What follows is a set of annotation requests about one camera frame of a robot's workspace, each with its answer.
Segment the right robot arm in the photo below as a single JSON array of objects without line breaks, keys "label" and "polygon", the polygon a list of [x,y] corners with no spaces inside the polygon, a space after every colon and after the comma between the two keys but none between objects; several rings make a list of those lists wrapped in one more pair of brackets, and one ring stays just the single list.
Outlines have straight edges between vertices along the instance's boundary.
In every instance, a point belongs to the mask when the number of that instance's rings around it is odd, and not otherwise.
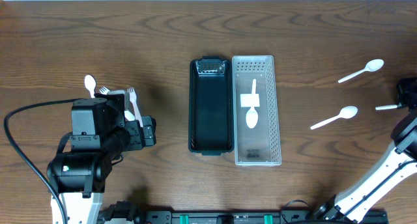
[{"label": "right robot arm", "polygon": [[377,201],[416,173],[416,78],[400,79],[396,89],[395,107],[407,107],[410,113],[392,130],[387,150],[356,184],[324,203],[310,219],[360,223]]}]

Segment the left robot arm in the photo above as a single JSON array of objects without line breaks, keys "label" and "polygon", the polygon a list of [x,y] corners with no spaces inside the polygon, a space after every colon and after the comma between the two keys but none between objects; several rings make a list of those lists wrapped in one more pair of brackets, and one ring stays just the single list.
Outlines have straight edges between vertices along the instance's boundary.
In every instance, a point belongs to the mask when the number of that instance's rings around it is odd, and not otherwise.
[{"label": "left robot arm", "polygon": [[144,223],[136,205],[118,202],[101,211],[106,178],[123,152],[156,144],[156,121],[125,119],[126,93],[94,94],[74,101],[72,133],[64,135],[47,175],[57,192],[51,199],[54,223]]}]

